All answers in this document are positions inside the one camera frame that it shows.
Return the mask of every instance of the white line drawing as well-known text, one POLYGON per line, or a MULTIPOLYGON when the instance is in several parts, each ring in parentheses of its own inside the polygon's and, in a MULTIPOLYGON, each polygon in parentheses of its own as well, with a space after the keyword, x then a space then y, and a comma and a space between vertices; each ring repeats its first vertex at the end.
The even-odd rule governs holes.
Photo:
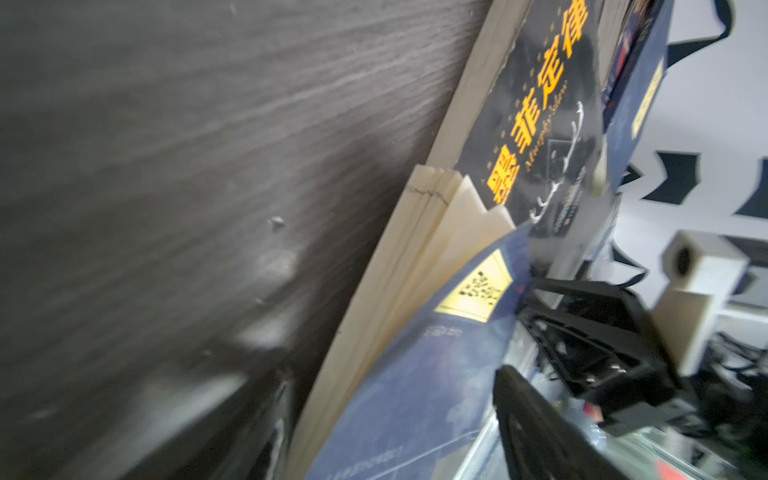
POLYGON ((560 186, 565 182, 565 172, 568 171, 568 164, 571 162, 571 155, 573 155, 574 150, 576 148, 576 142, 579 141, 579 137, 581 136, 581 124, 584 122, 584 105, 579 101, 578 103, 578 126, 576 125, 576 122, 571 122, 571 129, 573 131, 573 138, 571 139, 571 148, 568 150, 568 155, 565 156, 565 159, 563 160, 563 174, 560 176, 559 182, 550 182, 550 188, 549 188, 549 194, 547 195, 547 200, 541 201, 541 197, 536 198, 536 203, 541 208, 541 212, 539 214, 536 214, 536 209, 530 210, 528 215, 531 218, 531 221, 533 224, 537 224, 539 220, 544 216, 544 213, 547 211, 547 207, 549 207, 549 202, 552 200, 552 197, 554 196, 554 192, 558 191, 560 186))

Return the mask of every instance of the black shape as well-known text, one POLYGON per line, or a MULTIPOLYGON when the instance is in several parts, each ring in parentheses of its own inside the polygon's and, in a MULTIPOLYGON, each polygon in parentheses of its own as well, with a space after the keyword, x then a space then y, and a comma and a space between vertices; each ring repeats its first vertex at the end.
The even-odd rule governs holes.
POLYGON ((750 258, 751 266, 761 266, 768 268, 768 241, 758 238, 731 237, 724 236, 734 247, 741 250, 741 253, 750 258))
POLYGON ((699 154, 680 154, 658 151, 667 178, 656 190, 643 197, 643 200, 680 205, 685 197, 699 184, 696 166, 699 154))
POLYGON ((757 189, 755 189, 752 197, 739 210, 736 210, 736 215, 768 218, 768 157, 763 158, 763 172, 760 175, 757 189))
POLYGON ((690 248, 684 247, 677 252, 677 274, 686 276, 690 269, 690 248))
POLYGON ((493 403, 509 478, 628 480, 509 365, 496 371, 493 403))
POLYGON ((644 266, 635 263, 634 260, 627 257, 624 254, 624 252, 622 252, 621 250, 618 249, 618 247, 616 247, 616 243, 611 244, 611 252, 613 253, 613 256, 614 256, 614 262, 619 262, 619 263, 623 263, 624 265, 629 265, 635 268, 641 268, 643 270, 647 270, 644 266))
POLYGON ((627 171, 624 172, 624 176, 621 178, 621 184, 625 185, 630 182, 634 182, 638 178, 643 176, 643 172, 634 167, 633 164, 629 164, 627 171))
POLYGON ((733 6, 729 0, 714 0, 715 10, 717 11, 717 17, 725 25, 723 33, 717 37, 702 38, 700 40, 682 41, 680 43, 673 43, 667 46, 667 67, 671 67, 688 55, 692 55, 704 47, 712 45, 716 41, 720 41, 727 38, 730 35, 730 30, 733 27, 733 6))
POLYGON ((757 275, 747 270, 744 272, 744 275, 741 276, 741 280, 739 280, 739 283, 736 285, 736 288, 733 289, 733 292, 731 292, 731 295, 741 295, 742 293, 745 293, 747 290, 750 289, 753 283, 755 283, 755 280, 757 280, 757 275))

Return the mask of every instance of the yellow label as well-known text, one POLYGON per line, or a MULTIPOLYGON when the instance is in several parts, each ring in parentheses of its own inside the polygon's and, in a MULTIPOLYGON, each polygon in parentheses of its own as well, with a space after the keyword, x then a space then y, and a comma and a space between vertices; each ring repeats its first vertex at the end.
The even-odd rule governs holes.
POLYGON ((515 185, 515 178, 518 177, 520 171, 520 165, 518 165, 518 159, 515 154, 509 152, 509 148, 505 145, 502 147, 502 152, 498 155, 496 165, 493 167, 491 177, 488 179, 488 186, 493 190, 493 201, 497 204, 506 204, 509 198, 509 192, 512 191, 512 186, 515 185))
POLYGON ((643 97, 643 103, 640 104, 640 108, 637 109, 637 114, 634 116, 634 120, 632 121, 632 140, 637 138, 637 134, 640 133, 640 127, 643 126, 643 120, 645 120, 645 115, 648 113, 650 103, 654 99, 656 90, 659 88, 659 84, 661 83, 661 75, 663 73, 664 59, 662 58, 659 61, 659 66, 656 67, 654 76, 650 80, 650 85, 648 85, 648 89, 646 90, 645 96, 643 97))
POLYGON ((482 261, 435 309, 437 313, 488 322, 512 277, 502 252, 496 250, 482 261))

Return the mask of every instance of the chinese characters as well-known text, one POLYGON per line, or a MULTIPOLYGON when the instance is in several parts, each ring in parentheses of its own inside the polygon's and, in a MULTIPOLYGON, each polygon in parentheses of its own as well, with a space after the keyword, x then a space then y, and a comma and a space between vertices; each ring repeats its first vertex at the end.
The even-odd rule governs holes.
MULTIPOLYGON (((537 56, 536 61, 541 62, 538 75, 535 75, 535 68, 531 70, 531 76, 534 77, 535 75, 536 85, 527 94, 525 93, 527 85, 523 86, 525 97, 522 99, 522 105, 518 99, 515 102, 515 107, 519 108, 519 110, 516 115, 509 118, 510 121, 514 122, 509 135, 515 141, 517 152, 510 152, 507 145, 504 145, 501 153, 498 154, 491 176, 487 181, 488 187, 494 194, 493 201, 497 204, 506 204, 512 186, 518 176, 520 165, 518 165, 516 154, 525 154, 526 150, 532 144, 535 144, 535 148, 529 154, 531 160, 525 162, 530 170, 535 155, 538 153, 539 146, 544 141, 543 137, 549 131, 552 116, 562 100, 567 82, 565 82, 561 92, 554 95, 554 101, 550 97, 554 94, 563 76, 565 70, 564 60, 573 55, 574 45, 581 39, 582 30, 589 16, 585 0, 571 0, 571 6, 562 12, 562 15, 562 29, 560 33, 552 38, 549 45, 549 37, 547 37, 543 54, 539 53, 537 56), (539 127, 538 120, 542 110, 548 111, 548 115, 544 119, 543 125, 539 127), (534 142, 537 132, 539 133, 538 139, 534 142)), ((555 22, 550 25, 550 31, 556 28, 556 24, 555 22)), ((501 137, 504 138, 505 135, 506 131, 504 130, 501 137)))
POLYGON ((502 291, 492 285, 491 280, 482 271, 478 271, 477 275, 469 280, 469 283, 466 283, 458 294, 474 297, 489 306, 494 306, 501 297, 502 291))

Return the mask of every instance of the book title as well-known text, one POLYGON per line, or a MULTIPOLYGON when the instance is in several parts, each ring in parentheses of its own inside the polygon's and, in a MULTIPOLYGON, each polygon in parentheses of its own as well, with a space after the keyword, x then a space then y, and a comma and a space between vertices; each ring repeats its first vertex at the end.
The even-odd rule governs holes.
MULTIPOLYGON (((523 85, 524 97, 522 101, 518 99, 515 102, 518 112, 514 117, 510 115, 508 118, 512 123, 509 138, 514 139, 514 146, 511 150, 507 144, 504 144, 501 149, 494 148, 494 154, 498 157, 487 185, 494 194, 493 201, 497 204, 507 203, 512 187, 515 185, 521 166, 518 164, 518 155, 523 157, 526 151, 528 152, 525 166, 527 171, 531 170, 531 165, 544 144, 545 135, 550 130, 551 119, 560 107, 563 94, 568 87, 568 82, 564 81, 560 91, 557 94, 554 93, 565 68, 564 59, 561 59, 561 56, 564 55, 567 59, 573 55, 573 47, 581 40, 581 31, 589 12, 585 0, 571 0, 571 6, 564 12, 558 8, 558 17, 561 14, 563 19, 560 33, 554 36, 551 44, 547 37, 544 41, 544 51, 538 54, 537 61, 541 64, 538 74, 535 68, 531 69, 530 76, 535 77, 535 85, 530 89, 528 84, 523 85), (549 115, 539 125, 541 111, 547 109, 549 109, 549 115)), ((554 30, 555 22, 552 22, 550 31, 554 30)), ((502 130, 501 136, 507 137, 506 129, 502 130)))

